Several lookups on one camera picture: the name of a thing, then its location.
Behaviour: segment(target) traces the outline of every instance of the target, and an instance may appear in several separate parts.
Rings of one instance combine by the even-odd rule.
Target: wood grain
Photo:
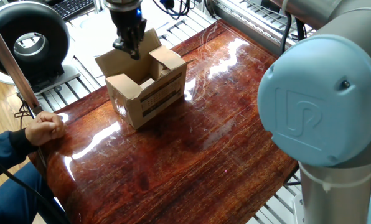
[[[193,60],[183,99],[136,131],[96,91],[61,109],[48,168],[32,156],[72,223],[246,223],[292,174],[256,107],[276,58],[222,21],[173,49]]]

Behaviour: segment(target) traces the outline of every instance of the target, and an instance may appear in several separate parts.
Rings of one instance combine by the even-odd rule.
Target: box flap
[[[139,83],[149,73],[149,67],[153,60],[149,56],[150,51],[159,46],[161,46],[159,38],[155,30],[151,29],[145,32],[144,40],[140,43],[140,60],[133,60],[128,53],[117,49],[113,49],[95,60],[105,77],[124,73]]]
[[[133,99],[140,95],[142,88],[137,85],[127,75],[113,75],[105,78],[114,88],[116,88],[127,99]]]
[[[185,64],[185,61],[181,59],[179,55],[169,50],[165,46],[160,46],[149,54],[170,70]]]

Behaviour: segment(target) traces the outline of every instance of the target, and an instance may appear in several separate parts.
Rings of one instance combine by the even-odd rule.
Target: person
[[[0,164],[6,169],[20,164],[24,162],[26,155],[35,152],[39,146],[50,140],[61,138],[65,132],[66,125],[59,115],[41,112],[25,129],[0,134]],[[53,193],[31,162],[14,176],[59,208]],[[0,186],[0,223],[31,224],[37,213],[47,224],[60,223],[32,193],[11,179]]]

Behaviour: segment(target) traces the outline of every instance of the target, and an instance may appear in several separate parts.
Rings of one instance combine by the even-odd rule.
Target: keyboard
[[[52,6],[52,8],[61,15],[65,22],[87,12],[93,7],[93,0],[63,0]]]

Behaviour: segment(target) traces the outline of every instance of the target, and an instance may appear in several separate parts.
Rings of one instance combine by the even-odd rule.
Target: wooden floor
[[[19,130],[19,119],[14,118],[14,113],[18,112],[21,106],[21,101],[16,95],[16,91],[13,85],[7,85],[0,82],[0,133],[4,131],[16,131]],[[31,121],[30,117],[25,117],[22,120],[23,127]],[[28,158],[19,165],[16,165],[10,169],[10,172],[17,172],[22,166],[29,162]],[[0,185],[7,180],[5,175],[0,176]],[[45,223],[40,216],[37,216],[34,224]]]

